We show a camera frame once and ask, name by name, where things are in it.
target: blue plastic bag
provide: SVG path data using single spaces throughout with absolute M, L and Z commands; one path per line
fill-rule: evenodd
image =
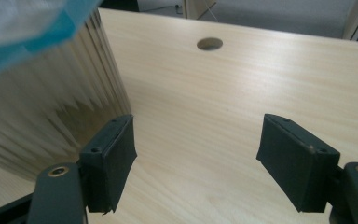
M 0 0 L 0 71 L 71 38 L 100 0 Z

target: wooden table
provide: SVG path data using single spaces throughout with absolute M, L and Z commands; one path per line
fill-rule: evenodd
M 299 214 L 255 159 L 263 116 L 358 161 L 358 43 L 101 10 L 139 157 L 115 214 L 89 223 L 328 223 Z M 204 37 L 223 41 L 204 51 Z M 34 183 L 0 170 L 0 205 Z

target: plastic bag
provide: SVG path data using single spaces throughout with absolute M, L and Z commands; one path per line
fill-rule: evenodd
M 21 60 L 10 65 L 0 55 L 0 167 L 25 179 L 78 161 L 80 149 L 108 120 L 131 112 L 98 10 L 71 27 L 78 29 L 48 35 L 54 41 L 40 42 L 45 33 L 32 40 L 38 50 L 22 41 L 28 49 L 21 57 L 20 44 L 10 44 L 14 52 L 0 47 Z M 27 53 L 32 57 L 25 59 Z
M 0 71 L 72 37 L 100 0 L 0 0 Z

